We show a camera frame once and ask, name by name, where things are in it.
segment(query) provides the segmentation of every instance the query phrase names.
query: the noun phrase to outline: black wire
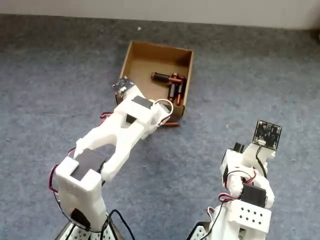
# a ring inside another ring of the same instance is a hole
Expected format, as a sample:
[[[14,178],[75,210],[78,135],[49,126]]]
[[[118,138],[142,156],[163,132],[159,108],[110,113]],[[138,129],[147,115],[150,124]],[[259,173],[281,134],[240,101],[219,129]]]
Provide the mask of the black wire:
[[[73,224],[73,226],[72,226],[72,228],[71,228],[71,230],[70,230],[70,232],[69,232],[68,236],[66,236],[66,239],[65,239],[65,240],[68,240],[68,239],[70,238],[70,236],[71,236],[71,234],[72,234],[73,230],[75,229],[75,227],[76,227],[76,225],[74,225],[74,224]]]
[[[229,177],[229,175],[230,175],[230,174],[233,174],[233,173],[237,173],[237,172],[241,172],[241,173],[247,174],[247,175],[249,176],[249,179],[248,179],[247,181],[249,181],[250,179],[253,178],[252,176],[250,176],[249,173],[247,173],[247,172],[245,172],[245,171],[241,171],[241,170],[230,171],[230,172],[228,172],[228,174],[226,175],[226,178],[225,178],[225,181],[224,181],[224,187],[225,187],[226,189],[228,189],[226,183],[228,182],[228,177]]]
[[[216,223],[216,221],[217,221],[217,219],[218,219],[218,217],[219,217],[219,215],[220,215],[220,213],[221,213],[222,205],[223,205],[224,203],[225,203],[225,200],[222,201],[222,203],[221,203],[221,205],[220,205],[220,210],[219,210],[217,216],[215,217],[214,222],[213,222],[212,226],[210,227],[210,230],[207,232],[206,235],[204,235],[202,238],[200,238],[200,240],[205,239],[206,237],[208,237],[208,236],[211,234],[212,229],[214,228],[214,225],[215,225],[215,223]]]
[[[125,225],[126,229],[128,230],[128,232],[130,233],[130,236],[132,238],[132,240],[136,240],[133,232],[131,231],[129,225],[127,224],[127,222],[125,221],[125,219],[122,217],[121,213],[117,210],[117,209],[113,209],[110,214],[108,215],[107,219],[105,220],[103,226],[102,226],[102,229],[101,229],[101,232],[100,232],[100,240],[103,240],[104,239],[104,232],[105,232],[105,229],[108,227],[109,223],[110,223],[110,220],[111,220],[111,216],[112,214],[118,214],[118,216],[120,217],[121,221],[123,222],[123,224]]]
[[[267,178],[266,169],[265,169],[264,165],[262,164],[262,162],[260,161],[260,159],[258,158],[258,154],[260,153],[261,148],[262,148],[262,146],[259,146],[259,148],[257,149],[256,154],[255,154],[255,158],[256,158],[256,160],[258,161],[258,164],[259,164],[260,168],[262,169],[263,176],[264,176],[265,178]]]

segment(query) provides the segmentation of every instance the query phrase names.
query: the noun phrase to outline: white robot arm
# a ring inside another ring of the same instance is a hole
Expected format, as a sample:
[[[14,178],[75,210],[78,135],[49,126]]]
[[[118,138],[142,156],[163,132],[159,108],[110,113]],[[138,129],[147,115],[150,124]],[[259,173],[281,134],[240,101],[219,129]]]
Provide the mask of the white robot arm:
[[[275,157],[282,127],[259,120],[252,143],[227,149],[220,167],[221,205],[208,210],[211,222],[198,223],[188,240],[265,240],[275,195],[267,179],[267,159]]]
[[[113,85],[123,101],[105,121],[76,142],[73,158],[67,156],[56,168],[58,198],[62,211],[90,231],[101,231],[106,219],[102,185],[109,183],[139,139],[145,139],[172,114],[157,101],[146,99],[127,77]],[[110,159],[94,152],[115,145]]]

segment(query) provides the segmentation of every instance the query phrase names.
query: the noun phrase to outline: wire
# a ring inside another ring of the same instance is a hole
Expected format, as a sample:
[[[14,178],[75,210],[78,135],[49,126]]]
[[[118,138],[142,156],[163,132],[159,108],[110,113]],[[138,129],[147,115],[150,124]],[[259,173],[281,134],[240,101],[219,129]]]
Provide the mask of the wire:
[[[100,240],[103,240],[104,239],[104,232],[105,232],[105,229],[108,227],[109,223],[110,223],[110,220],[111,220],[111,216],[112,214],[118,214],[118,216],[120,217],[121,221],[123,222],[123,224],[125,225],[126,229],[128,230],[132,240],[136,240],[133,232],[131,231],[129,225],[127,224],[127,222],[125,221],[125,219],[123,218],[123,216],[121,215],[121,213],[117,210],[117,209],[113,209],[110,214],[108,215],[108,217],[106,218],[103,226],[102,226],[102,229],[101,229],[101,232],[100,232]]]
[[[215,212],[215,209],[212,206],[208,206],[208,208],[206,209],[206,213],[209,215],[211,219],[211,223],[213,223],[214,221],[211,213],[214,213],[214,212]]]
[[[260,161],[260,159],[258,158],[258,154],[260,153],[261,149],[262,149],[262,146],[260,145],[255,153],[255,158],[258,161],[260,168],[262,169],[263,176],[267,179],[266,169],[265,169],[264,165],[262,164],[262,162]]]
[[[231,196],[231,195],[228,194],[228,193],[223,192],[223,193],[220,193],[220,194],[219,194],[218,199],[219,199],[219,201],[220,201],[221,203],[224,202],[224,201],[227,203],[227,202],[230,202],[230,201],[232,201],[232,200],[235,200],[236,198],[233,197],[233,196]]]
[[[101,124],[103,124],[104,121],[108,118],[107,115],[111,115],[111,114],[113,114],[113,113],[114,113],[113,111],[105,111],[105,112],[101,113],[100,119],[102,119],[102,121],[100,122],[100,124],[98,125],[98,127],[99,127]]]
[[[70,154],[76,149],[76,147],[71,148],[68,152],[67,152],[67,156],[70,157]]]
[[[71,236],[71,234],[72,234],[73,230],[75,229],[75,227],[76,227],[76,225],[74,225],[74,224],[73,224],[73,226],[72,226],[72,228],[71,228],[71,230],[70,230],[70,232],[69,232],[68,236],[66,236],[65,240],[68,240],[68,239],[70,238],[70,236]]]
[[[254,180],[255,180],[255,178],[256,178],[256,176],[257,176],[257,173],[256,173],[255,170],[253,170],[253,173],[254,173],[254,176],[253,176],[252,178],[250,178],[249,180],[247,180],[247,181],[245,182],[246,184],[250,184],[250,183],[254,184]]]
[[[56,165],[54,165],[54,167],[51,169],[50,176],[49,176],[48,188],[49,188],[50,191],[53,192],[53,194],[54,194],[54,193],[56,193],[56,194],[58,193],[58,191],[55,190],[55,189],[52,187],[52,179],[53,179],[53,177],[54,177],[54,172],[55,172],[55,170],[56,170],[56,168],[57,168],[58,166],[59,166],[59,163],[56,164]]]
[[[214,225],[216,224],[216,221],[217,221],[217,219],[218,219],[218,217],[219,217],[219,215],[220,215],[220,213],[221,213],[222,205],[223,205],[224,203],[226,203],[226,201],[223,201],[223,202],[221,203],[221,205],[220,205],[220,210],[219,210],[217,216],[215,217],[215,220],[214,220],[212,226],[210,227],[210,230],[207,232],[206,235],[204,235],[202,238],[200,238],[200,240],[205,239],[206,237],[208,237],[208,236],[211,234],[212,229],[214,228]]]
[[[247,173],[247,172],[245,172],[245,171],[241,171],[241,170],[230,171],[230,172],[228,172],[228,174],[227,174],[227,176],[226,176],[226,178],[225,178],[225,181],[224,181],[224,187],[225,187],[226,189],[228,189],[228,188],[227,188],[227,182],[228,182],[228,177],[229,177],[229,175],[230,175],[230,174],[233,174],[233,173],[237,173],[237,172],[247,174],[247,175],[249,176],[249,180],[247,180],[247,181],[250,181],[251,179],[254,179],[254,178],[255,178],[255,176],[252,177],[252,176],[250,176],[249,173]]]
[[[155,101],[155,102],[153,103],[153,105],[156,105],[157,103],[159,103],[159,102],[161,102],[161,101],[164,101],[164,102],[169,103],[169,104],[171,105],[171,111],[170,111],[170,113],[169,113],[168,116],[164,117],[164,118],[159,122],[158,126],[162,126],[162,125],[164,124],[163,122],[164,122],[165,120],[167,120],[168,118],[170,118],[170,116],[171,116],[172,113],[174,112],[174,105],[173,105],[172,102],[169,101],[168,99],[160,98],[160,99],[158,99],[157,101]]]

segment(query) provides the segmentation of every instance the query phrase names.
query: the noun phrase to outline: white wall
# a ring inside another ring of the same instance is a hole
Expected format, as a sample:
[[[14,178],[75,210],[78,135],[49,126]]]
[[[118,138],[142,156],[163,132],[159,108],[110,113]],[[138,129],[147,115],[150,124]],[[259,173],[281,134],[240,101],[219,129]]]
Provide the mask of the white wall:
[[[0,13],[320,28],[320,0],[0,0]]]

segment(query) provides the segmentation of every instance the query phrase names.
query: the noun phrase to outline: open cardboard box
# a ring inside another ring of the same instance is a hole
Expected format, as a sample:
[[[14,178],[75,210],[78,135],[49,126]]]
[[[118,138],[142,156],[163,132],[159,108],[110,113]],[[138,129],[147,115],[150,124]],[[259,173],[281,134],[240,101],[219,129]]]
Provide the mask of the open cardboard box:
[[[166,75],[178,73],[185,76],[187,82],[181,105],[173,103],[173,115],[182,117],[187,103],[193,58],[192,50],[132,41],[126,53],[120,77],[131,78],[147,99],[157,100],[167,99],[169,86],[153,81],[151,79],[153,72]],[[121,98],[117,95],[115,97],[119,104]]]

